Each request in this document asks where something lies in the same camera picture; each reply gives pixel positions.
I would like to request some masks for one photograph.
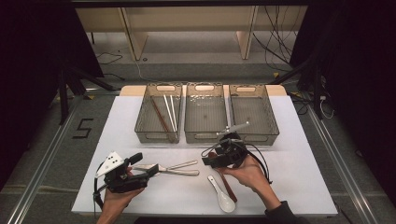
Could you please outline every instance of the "tongs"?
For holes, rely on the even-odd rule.
[[[160,173],[165,173],[165,174],[173,174],[173,175],[198,175],[199,171],[198,170],[177,170],[177,168],[185,167],[185,166],[190,166],[198,163],[198,161],[187,161],[183,162],[178,165],[170,166],[170,167],[163,167],[160,164],[158,164],[159,172]],[[132,169],[134,170],[140,170],[140,171],[147,171],[151,167],[157,164],[136,164],[132,166]]]

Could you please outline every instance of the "storage tray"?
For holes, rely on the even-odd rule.
[[[187,143],[217,143],[227,126],[221,83],[187,83],[184,132]]]
[[[236,131],[246,143],[271,146],[277,136],[274,112],[265,85],[230,85],[234,124],[249,126]]]
[[[178,143],[180,138],[179,121],[181,106],[181,83],[149,83],[146,87],[143,102],[140,107],[134,131],[141,143]],[[172,126],[169,112],[163,96],[169,106],[169,112],[174,119],[173,108],[175,109],[176,122]]]

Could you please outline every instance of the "utensil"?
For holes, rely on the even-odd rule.
[[[216,152],[209,152],[209,154],[207,156],[209,158],[215,158],[218,156],[218,154],[216,154]],[[235,194],[233,194],[233,190],[231,189],[230,185],[228,184],[227,179],[225,178],[224,174],[219,170],[219,168],[213,168],[213,169],[219,173],[221,180],[224,183],[224,187],[225,187],[225,189],[227,189],[228,195],[236,203],[238,200],[236,199]]]
[[[185,167],[189,165],[194,165],[198,163],[198,161],[187,161],[178,165],[170,166],[168,168],[165,168],[161,166],[160,164],[158,165],[159,172],[161,173],[166,173],[166,174],[174,174],[174,175],[198,175],[199,171],[198,170],[176,170],[177,168],[180,167]],[[133,165],[132,169],[134,170],[141,170],[141,171],[147,171],[149,168],[153,167],[156,164],[137,164]]]
[[[235,203],[233,202],[233,200],[228,197],[227,194],[221,191],[213,175],[208,176],[207,179],[209,179],[210,183],[212,183],[213,187],[215,187],[216,193],[218,194],[218,200],[221,210],[226,213],[231,213],[235,209]]]

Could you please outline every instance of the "gray floor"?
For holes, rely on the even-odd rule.
[[[257,37],[266,43],[269,34],[259,32]],[[294,33],[288,37],[288,46],[292,48]],[[260,44],[253,40],[250,57],[242,60],[234,33],[153,33],[149,34],[142,59],[132,62],[123,35],[95,34],[96,53],[109,52],[122,56],[114,63],[102,64],[105,73],[125,78],[120,80],[113,75],[106,75],[104,81],[114,86],[145,84],[150,80],[162,81],[221,81],[230,83],[267,83],[274,79],[274,72],[283,74],[290,69],[279,59],[265,54]],[[281,54],[278,45],[270,43],[272,50]],[[119,56],[102,55],[100,63],[107,63]],[[283,85],[287,91],[296,91],[296,80],[293,77]],[[86,97],[72,99],[70,105],[76,108],[70,124],[64,130],[64,138],[56,147],[53,161],[48,170],[43,173],[32,203],[28,203],[27,213],[21,218],[22,223],[95,223],[94,217],[84,217],[71,212],[71,206],[77,197],[80,184],[91,162],[92,154],[106,123],[106,117],[117,92],[103,91],[101,88],[85,82],[89,91]],[[296,111],[304,112],[306,107],[295,103]],[[299,116],[305,134],[317,160],[329,192],[334,202],[342,209],[353,223],[365,223],[360,210],[354,204],[353,197],[345,186],[342,177],[336,169],[329,150],[318,132],[313,120],[314,115],[308,112]],[[88,138],[76,139],[84,133],[78,131],[82,119],[92,130]],[[11,178],[0,193],[0,223],[7,223],[13,209],[29,186],[32,176],[41,167],[48,149],[53,146],[52,139],[60,130],[60,102],[53,100],[44,120],[41,123],[31,149],[26,151],[15,168]],[[396,209],[387,195],[375,181],[364,159],[359,157],[353,142],[350,140],[343,124],[334,116],[324,119],[324,126],[329,131],[336,149],[346,162],[346,167],[352,173],[362,195],[367,200],[378,223],[396,223]],[[311,223],[347,223],[347,218],[341,213],[336,217],[308,217]],[[137,217],[123,215],[117,223],[134,223]],[[187,219],[159,218],[144,220],[143,223],[189,223]],[[210,220],[194,220],[197,223],[210,223]],[[231,223],[224,219],[217,223]]]

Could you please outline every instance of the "table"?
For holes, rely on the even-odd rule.
[[[186,144],[183,132],[178,144],[140,144],[134,133],[134,125],[143,99],[143,90],[144,87],[124,87],[121,95],[116,97],[72,212],[93,212],[94,174],[99,164],[115,150],[122,158],[142,152],[143,160],[139,162],[142,164],[159,163],[171,166],[184,161],[198,160],[198,164],[190,166],[189,169],[200,171],[198,176],[160,174],[152,177],[145,191],[133,199],[124,213],[139,217],[264,215],[265,207],[260,198],[231,176],[226,178],[238,199],[236,209],[226,214],[219,208],[216,192],[207,177],[213,175],[224,192],[226,191],[219,175],[210,166],[204,166],[201,160],[201,152],[207,146]],[[320,174],[291,99],[283,87],[268,86],[268,91],[280,135],[272,146],[260,149],[268,163],[270,178],[274,181],[274,191],[281,201],[289,202],[290,209],[297,216],[335,216],[337,211],[332,197]],[[98,185],[101,184],[103,178],[99,178]]]

